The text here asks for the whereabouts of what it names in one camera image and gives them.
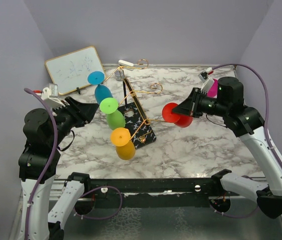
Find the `red wine glass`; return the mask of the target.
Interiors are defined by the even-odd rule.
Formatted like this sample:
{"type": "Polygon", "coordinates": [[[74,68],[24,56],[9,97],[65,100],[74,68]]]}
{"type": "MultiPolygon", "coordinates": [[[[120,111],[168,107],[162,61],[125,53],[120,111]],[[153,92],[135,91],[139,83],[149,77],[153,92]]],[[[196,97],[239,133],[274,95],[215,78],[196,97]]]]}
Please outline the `red wine glass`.
{"type": "Polygon", "coordinates": [[[168,123],[173,123],[178,127],[186,128],[191,125],[192,117],[173,113],[172,110],[177,107],[176,103],[168,103],[162,109],[162,117],[168,123]]]}

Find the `magenta wine glass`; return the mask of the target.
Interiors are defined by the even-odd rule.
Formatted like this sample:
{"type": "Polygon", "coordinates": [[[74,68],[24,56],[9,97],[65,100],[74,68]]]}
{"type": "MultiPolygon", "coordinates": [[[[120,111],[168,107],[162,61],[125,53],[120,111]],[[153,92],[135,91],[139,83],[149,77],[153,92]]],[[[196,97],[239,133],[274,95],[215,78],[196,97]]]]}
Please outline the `magenta wine glass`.
{"type": "Polygon", "coordinates": [[[217,79],[213,79],[214,83],[212,85],[212,87],[210,88],[210,90],[207,93],[208,97],[214,98],[217,96],[217,91],[218,91],[218,80],[217,79]]]}

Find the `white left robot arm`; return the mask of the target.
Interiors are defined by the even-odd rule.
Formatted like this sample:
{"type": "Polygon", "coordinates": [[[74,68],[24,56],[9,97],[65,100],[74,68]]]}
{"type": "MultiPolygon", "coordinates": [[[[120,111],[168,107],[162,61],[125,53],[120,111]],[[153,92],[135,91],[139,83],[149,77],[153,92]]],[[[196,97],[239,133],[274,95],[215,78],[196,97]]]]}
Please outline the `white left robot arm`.
{"type": "Polygon", "coordinates": [[[97,103],[82,103],[72,97],[65,101],[65,106],[54,110],[55,120],[51,120],[51,112],[44,108],[29,111],[24,119],[27,141],[19,158],[23,190],[20,240],[62,240],[66,220],[76,200],[91,191],[88,174],[72,173],[67,190],[49,210],[50,192],[61,156],[57,148],[73,128],[90,123],[99,107],[97,103]]]}

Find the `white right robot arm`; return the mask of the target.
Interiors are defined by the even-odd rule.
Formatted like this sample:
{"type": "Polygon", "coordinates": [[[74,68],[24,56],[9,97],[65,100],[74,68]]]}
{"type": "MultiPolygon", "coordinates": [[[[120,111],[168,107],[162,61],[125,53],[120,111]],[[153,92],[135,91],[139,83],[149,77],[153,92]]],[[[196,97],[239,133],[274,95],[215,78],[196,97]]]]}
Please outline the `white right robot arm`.
{"type": "Polygon", "coordinates": [[[232,192],[254,201],[271,219],[282,215],[282,155],[275,150],[258,110],[244,104],[243,84],[237,78],[220,78],[216,98],[193,88],[172,112],[193,118],[203,114],[222,117],[225,126],[251,152],[266,178],[265,183],[259,183],[224,169],[212,176],[210,189],[215,195],[232,192]]]}

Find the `blue wine glass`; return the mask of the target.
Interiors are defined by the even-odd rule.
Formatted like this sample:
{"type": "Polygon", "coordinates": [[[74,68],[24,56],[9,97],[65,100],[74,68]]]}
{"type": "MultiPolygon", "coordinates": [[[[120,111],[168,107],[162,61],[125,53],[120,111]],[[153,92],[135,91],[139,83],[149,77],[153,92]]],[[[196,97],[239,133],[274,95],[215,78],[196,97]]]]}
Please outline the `blue wine glass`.
{"type": "Polygon", "coordinates": [[[95,98],[97,104],[100,104],[102,100],[106,98],[112,98],[112,93],[108,87],[103,85],[103,81],[105,80],[105,75],[101,71],[94,71],[88,75],[88,83],[91,85],[95,85],[95,98]]]}

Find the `green wine glass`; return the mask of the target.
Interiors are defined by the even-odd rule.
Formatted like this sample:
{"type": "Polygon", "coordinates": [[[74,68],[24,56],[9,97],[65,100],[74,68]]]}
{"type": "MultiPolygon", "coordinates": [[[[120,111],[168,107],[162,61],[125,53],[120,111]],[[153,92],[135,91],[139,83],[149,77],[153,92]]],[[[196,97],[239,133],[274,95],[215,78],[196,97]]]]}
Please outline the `green wine glass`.
{"type": "Polygon", "coordinates": [[[109,128],[115,130],[125,127],[125,118],[118,110],[118,101],[113,97],[107,97],[100,103],[100,110],[106,114],[106,120],[109,128]]]}

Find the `orange wine glass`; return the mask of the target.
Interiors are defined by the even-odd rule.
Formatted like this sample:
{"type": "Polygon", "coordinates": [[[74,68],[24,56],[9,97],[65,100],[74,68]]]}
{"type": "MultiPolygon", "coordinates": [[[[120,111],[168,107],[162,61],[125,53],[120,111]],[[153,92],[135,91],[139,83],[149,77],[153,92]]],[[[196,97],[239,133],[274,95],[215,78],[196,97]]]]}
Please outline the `orange wine glass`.
{"type": "Polygon", "coordinates": [[[116,148],[118,157],[122,160],[131,160],[136,149],[131,140],[130,132],[127,128],[119,127],[112,131],[110,140],[116,148]]]}

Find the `black patterned rack base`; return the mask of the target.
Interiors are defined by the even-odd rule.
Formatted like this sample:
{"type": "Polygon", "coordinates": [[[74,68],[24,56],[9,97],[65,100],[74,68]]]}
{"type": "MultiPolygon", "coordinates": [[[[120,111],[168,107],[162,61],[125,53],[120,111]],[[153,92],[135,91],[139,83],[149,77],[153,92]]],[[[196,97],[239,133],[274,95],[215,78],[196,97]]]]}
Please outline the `black patterned rack base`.
{"type": "Polygon", "coordinates": [[[157,137],[147,120],[147,115],[137,97],[136,91],[132,88],[127,78],[123,79],[123,93],[126,97],[123,105],[118,110],[125,118],[125,128],[127,128],[132,137],[135,149],[154,143],[157,137]]]}

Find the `small framed whiteboard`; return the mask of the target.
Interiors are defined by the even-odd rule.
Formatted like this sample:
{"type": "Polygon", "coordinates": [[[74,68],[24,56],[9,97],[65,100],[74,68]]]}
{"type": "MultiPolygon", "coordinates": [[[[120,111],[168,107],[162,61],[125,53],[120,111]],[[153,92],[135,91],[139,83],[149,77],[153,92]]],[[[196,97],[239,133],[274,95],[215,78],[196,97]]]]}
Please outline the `small framed whiteboard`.
{"type": "Polygon", "coordinates": [[[88,87],[88,76],[93,72],[104,73],[103,65],[93,46],[64,54],[45,61],[45,67],[59,95],[88,87]]]}

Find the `white marker eraser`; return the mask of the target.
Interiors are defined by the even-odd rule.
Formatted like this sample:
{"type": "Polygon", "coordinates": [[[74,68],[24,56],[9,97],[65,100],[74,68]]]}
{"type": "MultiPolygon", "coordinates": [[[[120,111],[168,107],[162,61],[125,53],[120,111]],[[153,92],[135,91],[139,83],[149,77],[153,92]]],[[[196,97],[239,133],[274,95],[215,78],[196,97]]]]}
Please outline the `white marker eraser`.
{"type": "Polygon", "coordinates": [[[122,59],[118,60],[118,64],[119,64],[119,66],[124,66],[124,67],[133,67],[134,66],[133,63],[131,63],[129,61],[122,60],[122,59]]]}

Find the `black front mounting bar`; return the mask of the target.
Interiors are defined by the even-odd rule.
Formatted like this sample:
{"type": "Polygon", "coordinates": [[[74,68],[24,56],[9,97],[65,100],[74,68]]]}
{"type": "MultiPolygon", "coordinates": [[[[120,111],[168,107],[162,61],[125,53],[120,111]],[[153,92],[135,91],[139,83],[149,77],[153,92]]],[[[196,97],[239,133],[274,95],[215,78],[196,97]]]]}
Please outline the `black front mounting bar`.
{"type": "Polygon", "coordinates": [[[67,182],[83,184],[81,203],[98,209],[209,207],[211,199],[233,196],[212,178],[90,178],[74,172],[67,182]]]}

